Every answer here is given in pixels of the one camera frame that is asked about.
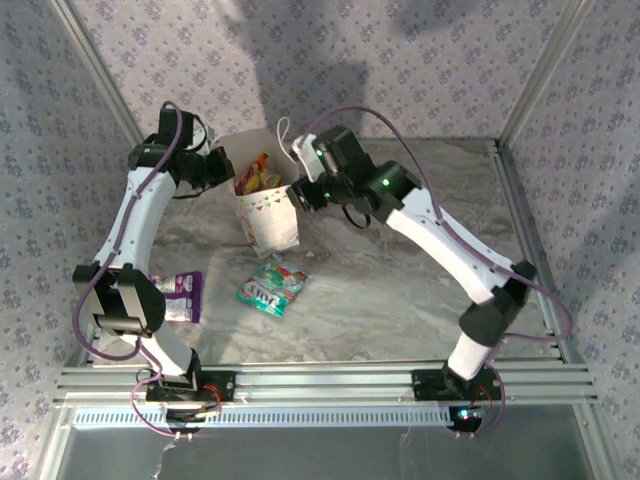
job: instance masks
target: paper bag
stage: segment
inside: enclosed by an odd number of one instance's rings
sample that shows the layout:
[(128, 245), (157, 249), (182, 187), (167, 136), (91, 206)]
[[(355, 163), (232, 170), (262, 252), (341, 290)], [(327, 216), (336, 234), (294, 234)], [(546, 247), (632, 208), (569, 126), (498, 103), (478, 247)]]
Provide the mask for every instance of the paper bag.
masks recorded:
[[(247, 240), (259, 258), (299, 244), (296, 210), (286, 189), (298, 178), (298, 167), (280, 150), (278, 139), (266, 129), (247, 130), (220, 139), (236, 178), (231, 185), (235, 209)], [(234, 185), (260, 154), (266, 153), (267, 169), (282, 176), (282, 186), (237, 196)]]

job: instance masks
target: glass panel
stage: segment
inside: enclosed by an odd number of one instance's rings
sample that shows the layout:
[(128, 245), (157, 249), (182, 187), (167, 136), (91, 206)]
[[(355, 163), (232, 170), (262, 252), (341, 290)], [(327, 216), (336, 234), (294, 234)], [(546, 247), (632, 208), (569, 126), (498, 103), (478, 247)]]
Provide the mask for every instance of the glass panel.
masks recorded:
[(208, 429), (192, 441), (146, 429), (74, 430), (60, 479), (589, 480), (573, 409), (507, 407), (486, 437), (445, 428)]

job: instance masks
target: snack package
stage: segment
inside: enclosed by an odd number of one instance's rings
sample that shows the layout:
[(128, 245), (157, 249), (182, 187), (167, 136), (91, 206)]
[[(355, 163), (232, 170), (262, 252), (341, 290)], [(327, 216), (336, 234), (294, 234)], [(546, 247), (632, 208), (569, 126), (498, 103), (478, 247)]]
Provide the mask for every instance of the snack package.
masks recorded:
[[(257, 128), (224, 136), (220, 145), (237, 172), (227, 188), (247, 241), (258, 258), (264, 261), (272, 253), (299, 245), (298, 212), (287, 189), (300, 172), (280, 149), (275, 135), (266, 128)], [(254, 165), (259, 154), (262, 155)], [(262, 189), (244, 195), (244, 186), (256, 170), (262, 176)]]
[(260, 155), (244, 174), (236, 181), (236, 195), (249, 195), (255, 192), (261, 192), (270, 188), (277, 188), (282, 184), (282, 177), (277, 174), (271, 174), (267, 170), (266, 153)]
[(165, 320), (200, 323), (202, 311), (202, 272), (186, 272), (172, 277), (151, 277), (164, 295), (167, 311)]
[(279, 255), (271, 255), (236, 296), (258, 310), (282, 317), (287, 305), (298, 295), (309, 276)]

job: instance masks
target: white vent grille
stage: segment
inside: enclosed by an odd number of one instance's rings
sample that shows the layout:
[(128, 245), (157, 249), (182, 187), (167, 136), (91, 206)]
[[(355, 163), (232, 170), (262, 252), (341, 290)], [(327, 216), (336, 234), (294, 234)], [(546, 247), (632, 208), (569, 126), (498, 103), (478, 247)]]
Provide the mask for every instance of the white vent grille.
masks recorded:
[[(161, 409), (140, 410), (153, 425), (166, 425)], [(208, 417), (205, 427), (408, 427), (451, 424), (446, 407), (233, 407), (223, 409), (217, 416)], [(76, 411), (73, 425), (80, 429), (144, 426), (128, 408), (81, 408)]]

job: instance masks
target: purple floral pattern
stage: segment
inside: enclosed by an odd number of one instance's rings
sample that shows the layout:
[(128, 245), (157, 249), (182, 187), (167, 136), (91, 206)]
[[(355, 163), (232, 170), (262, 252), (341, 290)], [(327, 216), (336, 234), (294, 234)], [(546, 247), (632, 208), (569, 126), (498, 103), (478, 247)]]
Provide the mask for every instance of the purple floral pattern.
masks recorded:
[(20, 479), (77, 348), (71, 271), (115, 217), (128, 146), (48, 2), (0, 2), (0, 42), (0, 478)]
[[(562, 9), (522, 0), (76, 0), (143, 131), (165, 98), (219, 133), (367, 104), (420, 137), (497, 137)], [(390, 137), (368, 116), (338, 118)]]
[(600, 0), (513, 147), (629, 478), (640, 478), (640, 6)]

